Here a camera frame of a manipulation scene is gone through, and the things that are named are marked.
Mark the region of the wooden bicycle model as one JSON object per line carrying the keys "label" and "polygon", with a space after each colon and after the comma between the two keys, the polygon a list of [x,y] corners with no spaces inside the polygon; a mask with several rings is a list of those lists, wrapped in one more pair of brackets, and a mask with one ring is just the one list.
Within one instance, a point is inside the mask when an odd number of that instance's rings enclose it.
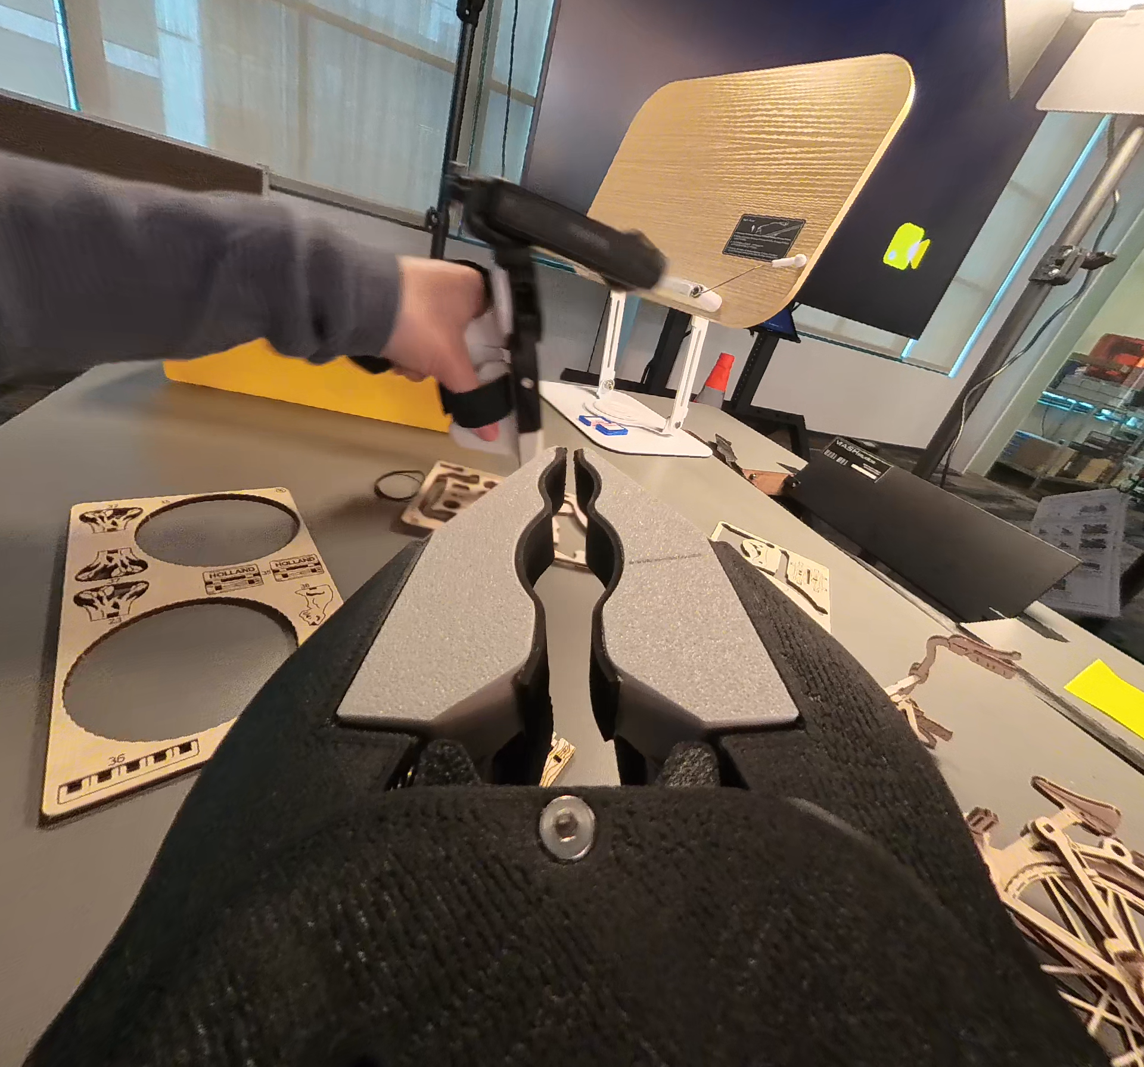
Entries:
{"label": "wooden bicycle model", "polygon": [[1007,846],[1000,818],[964,814],[1012,922],[1041,970],[1113,1065],[1143,1064],[1143,857],[1121,837],[1122,811],[1044,775],[1032,786],[1054,806]]}

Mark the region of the softbox light panel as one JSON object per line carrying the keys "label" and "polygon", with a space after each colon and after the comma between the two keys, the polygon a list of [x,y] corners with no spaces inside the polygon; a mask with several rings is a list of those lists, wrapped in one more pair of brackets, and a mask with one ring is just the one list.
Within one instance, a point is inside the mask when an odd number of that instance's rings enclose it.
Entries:
{"label": "softbox light panel", "polygon": [[1143,114],[1143,0],[1004,0],[1010,94],[1040,112]]}

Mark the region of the person's left forearm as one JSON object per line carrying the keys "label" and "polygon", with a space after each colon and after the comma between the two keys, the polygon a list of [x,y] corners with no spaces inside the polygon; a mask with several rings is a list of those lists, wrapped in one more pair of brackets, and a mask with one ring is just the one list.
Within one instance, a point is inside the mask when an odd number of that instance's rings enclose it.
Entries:
{"label": "person's left forearm", "polygon": [[401,274],[291,206],[3,153],[3,383],[265,340],[315,362],[379,354]]}

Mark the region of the yellow sticky note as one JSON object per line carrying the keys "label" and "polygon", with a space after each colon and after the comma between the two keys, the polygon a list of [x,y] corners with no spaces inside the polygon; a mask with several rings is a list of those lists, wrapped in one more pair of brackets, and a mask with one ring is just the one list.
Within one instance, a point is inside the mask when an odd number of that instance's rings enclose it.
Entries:
{"label": "yellow sticky note", "polygon": [[1088,664],[1066,683],[1066,690],[1143,738],[1143,689],[1124,679],[1104,660]]}

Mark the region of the brown handled tool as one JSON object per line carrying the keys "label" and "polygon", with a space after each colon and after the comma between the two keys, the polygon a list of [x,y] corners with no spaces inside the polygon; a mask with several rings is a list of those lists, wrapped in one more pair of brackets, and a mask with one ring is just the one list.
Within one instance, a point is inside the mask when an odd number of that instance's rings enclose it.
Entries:
{"label": "brown handled tool", "polygon": [[779,471],[747,468],[738,460],[729,439],[718,434],[712,442],[712,449],[714,457],[723,461],[724,465],[750,482],[753,487],[757,487],[768,497],[777,499],[793,493],[797,469],[791,469],[790,467],[783,467]]}

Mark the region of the wooden sheet with rounded cutouts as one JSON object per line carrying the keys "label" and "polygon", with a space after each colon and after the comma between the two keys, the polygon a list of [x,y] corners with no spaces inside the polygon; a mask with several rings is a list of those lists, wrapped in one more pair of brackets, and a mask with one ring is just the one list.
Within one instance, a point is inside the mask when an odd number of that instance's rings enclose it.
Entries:
{"label": "wooden sheet with rounded cutouts", "polygon": [[500,475],[441,460],[400,515],[409,530],[434,532],[501,483]]}

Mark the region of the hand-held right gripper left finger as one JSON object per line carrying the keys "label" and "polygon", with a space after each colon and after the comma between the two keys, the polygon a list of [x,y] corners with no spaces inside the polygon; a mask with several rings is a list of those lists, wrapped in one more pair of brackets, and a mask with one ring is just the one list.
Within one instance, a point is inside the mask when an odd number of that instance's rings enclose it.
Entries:
{"label": "hand-held right gripper left finger", "polygon": [[567,451],[503,477],[419,548],[338,704],[343,725],[460,743],[495,782],[540,782],[552,708],[545,608]]}

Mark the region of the person's left hand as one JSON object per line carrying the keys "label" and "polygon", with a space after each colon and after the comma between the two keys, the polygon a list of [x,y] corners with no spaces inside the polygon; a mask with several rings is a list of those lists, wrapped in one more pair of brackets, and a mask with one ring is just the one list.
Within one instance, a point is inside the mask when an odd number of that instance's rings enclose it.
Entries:
{"label": "person's left hand", "polygon": [[381,355],[412,383],[434,380],[463,395],[482,387],[468,328],[489,307],[490,285],[474,263],[400,255],[396,321]]}

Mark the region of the yellow plastic bin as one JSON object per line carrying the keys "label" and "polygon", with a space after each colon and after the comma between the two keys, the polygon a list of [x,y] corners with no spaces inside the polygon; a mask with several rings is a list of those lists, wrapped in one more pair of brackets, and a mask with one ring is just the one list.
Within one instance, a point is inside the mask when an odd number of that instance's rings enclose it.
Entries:
{"label": "yellow plastic bin", "polygon": [[415,383],[392,370],[370,373],[346,357],[312,364],[283,357],[265,342],[251,342],[208,357],[166,359],[164,370],[177,383],[415,428],[451,429],[434,380]]}

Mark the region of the large dark screen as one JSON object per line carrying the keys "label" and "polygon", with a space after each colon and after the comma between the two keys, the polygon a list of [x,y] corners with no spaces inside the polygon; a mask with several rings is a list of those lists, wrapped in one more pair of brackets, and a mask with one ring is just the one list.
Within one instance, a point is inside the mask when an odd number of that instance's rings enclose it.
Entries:
{"label": "large dark screen", "polygon": [[559,0],[523,182],[588,210],[640,105],[672,81],[898,55],[915,103],[798,300],[919,339],[1078,41],[1067,13],[1011,92],[1004,0]]}

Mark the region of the wooden sheet with round holes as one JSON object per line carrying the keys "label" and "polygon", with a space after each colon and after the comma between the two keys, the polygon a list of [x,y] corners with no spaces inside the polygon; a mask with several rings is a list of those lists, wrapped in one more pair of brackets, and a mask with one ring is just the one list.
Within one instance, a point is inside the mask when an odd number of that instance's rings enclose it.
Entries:
{"label": "wooden sheet with round holes", "polygon": [[286,487],[74,505],[43,819],[201,767],[341,601]]}

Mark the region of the printed instruction paper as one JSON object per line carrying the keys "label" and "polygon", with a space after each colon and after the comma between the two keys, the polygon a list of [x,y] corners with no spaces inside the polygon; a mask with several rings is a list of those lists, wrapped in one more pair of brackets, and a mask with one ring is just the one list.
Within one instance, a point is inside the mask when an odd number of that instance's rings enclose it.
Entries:
{"label": "printed instruction paper", "polygon": [[1115,487],[1047,495],[1030,532],[1077,560],[1041,602],[1070,616],[1114,619],[1122,613],[1128,497]]}

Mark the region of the orange traffic cone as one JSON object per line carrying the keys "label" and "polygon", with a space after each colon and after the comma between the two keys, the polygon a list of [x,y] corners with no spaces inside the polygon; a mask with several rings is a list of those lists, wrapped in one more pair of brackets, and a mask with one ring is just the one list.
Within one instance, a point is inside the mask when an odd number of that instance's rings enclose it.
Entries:
{"label": "orange traffic cone", "polygon": [[723,403],[727,398],[727,388],[729,376],[735,365],[735,357],[731,353],[720,353],[713,368],[706,376],[703,387],[695,394],[692,401],[701,405],[713,406],[723,410]]}

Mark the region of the flat black box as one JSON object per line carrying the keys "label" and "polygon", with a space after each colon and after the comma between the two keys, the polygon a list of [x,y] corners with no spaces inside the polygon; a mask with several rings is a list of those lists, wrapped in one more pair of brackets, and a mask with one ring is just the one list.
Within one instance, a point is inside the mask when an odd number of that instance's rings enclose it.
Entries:
{"label": "flat black box", "polygon": [[960,622],[1023,613],[1081,561],[837,436],[786,493]]}

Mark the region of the wooden sheet with printed label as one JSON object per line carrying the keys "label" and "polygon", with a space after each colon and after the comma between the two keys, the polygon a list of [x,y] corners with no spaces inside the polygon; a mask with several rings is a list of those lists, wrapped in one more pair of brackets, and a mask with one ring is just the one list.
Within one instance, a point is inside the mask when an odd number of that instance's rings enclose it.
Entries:
{"label": "wooden sheet with printed label", "polygon": [[788,546],[771,542],[757,534],[720,520],[712,542],[725,542],[768,580],[791,598],[819,626],[832,633],[831,576],[827,567],[801,556]]}

